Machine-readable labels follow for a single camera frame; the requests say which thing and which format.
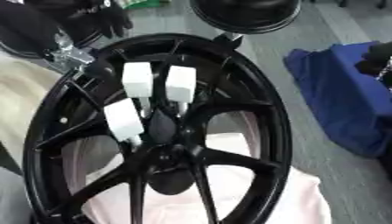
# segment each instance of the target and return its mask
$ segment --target blue cloth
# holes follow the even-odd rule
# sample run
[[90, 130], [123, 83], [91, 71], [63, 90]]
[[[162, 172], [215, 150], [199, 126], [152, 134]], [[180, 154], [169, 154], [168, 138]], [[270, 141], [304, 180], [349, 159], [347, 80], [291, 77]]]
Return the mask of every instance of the blue cloth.
[[284, 59], [329, 138], [371, 158], [385, 151], [392, 133], [392, 94], [354, 67], [372, 44], [333, 45], [323, 52], [294, 50]]

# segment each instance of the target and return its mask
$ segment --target black glove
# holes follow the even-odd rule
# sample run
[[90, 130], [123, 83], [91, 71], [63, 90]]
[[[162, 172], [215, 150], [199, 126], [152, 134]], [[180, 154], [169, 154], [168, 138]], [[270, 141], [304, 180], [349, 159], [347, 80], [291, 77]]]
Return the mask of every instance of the black glove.
[[101, 26], [102, 34], [111, 39], [113, 33], [118, 37], [124, 36], [124, 29], [131, 29], [133, 24], [128, 15], [114, 0], [91, 0], [93, 5], [99, 5], [96, 13], [92, 13]]
[[8, 47], [28, 46], [41, 57], [59, 49], [59, 26], [38, 10], [0, 0], [0, 41]]
[[80, 46], [88, 35], [98, 30], [111, 39], [123, 37], [124, 29], [132, 28], [128, 15], [113, 0], [25, 0], [58, 21]]
[[[363, 60], [358, 62], [355, 67], [362, 74], [379, 77], [380, 72], [388, 64], [392, 56], [392, 42], [372, 45], [368, 51], [362, 55]], [[386, 73], [382, 79], [382, 84], [387, 88], [392, 88], [392, 73]]]

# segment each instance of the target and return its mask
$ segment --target black wheel rim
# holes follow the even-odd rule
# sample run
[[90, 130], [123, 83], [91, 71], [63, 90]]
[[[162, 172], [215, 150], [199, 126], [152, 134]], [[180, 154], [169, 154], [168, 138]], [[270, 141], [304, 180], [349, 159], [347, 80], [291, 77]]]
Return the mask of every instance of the black wheel rim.
[[[210, 64], [217, 65], [220, 75], [216, 77], [221, 77], [222, 71], [238, 72], [241, 78], [233, 78], [233, 82], [244, 88], [235, 94], [247, 92], [244, 95], [246, 98], [215, 96], [218, 91], [214, 90], [219, 88], [222, 80], [210, 77], [208, 85], [199, 91], [201, 100], [191, 106], [182, 120], [170, 115], [165, 98], [157, 97], [159, 100], [155, 101], [155, 105], [179, 127], [173, 138], [176, 140], [170, 142], [171, 146], [176, 147], [163, 148], [170, 153], [175, 148], [182, 155], [181, 159], [186, 160], [205, 204], [209, 223], [260, 223], [267, 220], [284, 189], [290, 169], [291, 131], [277, 92], [253, 63], [238, 52], [216, 45], [211, 40], [182, 34], [132, 38], [106, 47], [98, 54], [111, 62], [119, 74], [124, 61], [153, 61], [159, 73], [165, 74], [169, 65], [186, 66], [187, 60], [184, 58], [190, 58], [189, 61], [196, 58], [212, 61]], [[61, 161], [58, 160], [60, 150], [56, 150], [71, 140], [97, 135], [111, 136], [101, 115], [102, 107], [124, 97], [122, 94], [114, 94], [118, 89], [121, 86], [116, 81], [90, 79], [71, 72], [55, 85], [40, 106], [25, 142], [24, 176], [31, 206], [42, 223], [92, 223], [81, 212], [83, 203], [122, 182], [134, 186], [129, 189], [130, 195], [133, 195], [130, 199], [131, 207], [134, 207], [130, 215], [132, 223], [142, 223], [146, 176], [149, 175], [149, 165], [154, 161], [153, 151], [159, 151], [153, 149], [162, 144], [154, 144], [149, 135], [144, 135], [143, 139], [149, 140], [143, 145], [145, 150], [130, 153], [131, 145], [119, 143], [125, 157], [124, 164], [72, 196], [65, 189], [67, 184]], [[209, 96], [207, 101], [201, 97], [203, 94]], [[268, 143], [264, 145], [271, 151], [268, 159], [242, 157], [208, 149], [204, 145], [204, 128], [200, 124], [213, 115], [234, 110], [249, 111], [262, 118], [258, 119], [259, 128], [263, 126], [269, 132]], [[59, 123], [62, 116], [68, 117], [70, 122], [67, 125]], [[257, 174], [240, 205], [224, 220], [218, 220], [209, 191], [206, 179], [206, 167], [209, 165], [242, 166]]]
[[[207, 0], [192, 0], [191, 6], [194, 12], [211, 26], [223, 31], [242, 34], [266, 33], [282, 29], [294, 21], [301, 10], [299, 0], [286, 1], [286, 4], [270, 10], [239, 10], [227, 6], [227, 2], [235, 1], [220, 0], [211, 3]], [[249, 17], [252, 14], [259, 15], [259, 17]]]

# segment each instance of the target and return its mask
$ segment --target floor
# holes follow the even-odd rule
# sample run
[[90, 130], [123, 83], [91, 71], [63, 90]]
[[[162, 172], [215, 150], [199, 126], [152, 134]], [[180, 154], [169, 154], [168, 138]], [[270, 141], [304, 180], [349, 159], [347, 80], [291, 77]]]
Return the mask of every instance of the floor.
[[[247, 36], [240, 49], [282, 96], [293, 130], [293, 165], [321, 178], [322, 192], [338, 224], [390, 223], [392, 185], [374, 160], [356, 157], [328, 140], [284, 68], [282, 57], [293, 48], [320, 50], [333, 43], [390, 41], [392, 8], [377, 10], [375, 2], [356, 0], [346, 9], [331, 0], [306, 2], [293, 24], [280, 31]], [[160, 9], [136, 10], [131, 17], [136, 28], [130, 36], [184, 32], [213, 38], [220, 33], [198, 19], [185, 0], [173, 0], [171, 6]], [[103, 40], [97, 46], [107, 43]]]

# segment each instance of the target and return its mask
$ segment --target white foam block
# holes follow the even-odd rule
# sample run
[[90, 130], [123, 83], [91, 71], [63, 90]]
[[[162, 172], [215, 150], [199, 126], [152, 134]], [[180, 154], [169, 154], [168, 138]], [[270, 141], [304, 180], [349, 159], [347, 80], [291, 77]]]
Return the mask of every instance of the white foam block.
[[122, 142], [144, 132], [133, 101], [125, 99], [104, 108], [108, 126], [115, 138]]
[[122, 72], [122, 84], [127, 96], [151, 97], [154, 76], [148, 62], [125, 63]]
[[196, 68], [171, 66], [166, 80], [166, 95], [170, 101], [193, 101], [196, 90]]

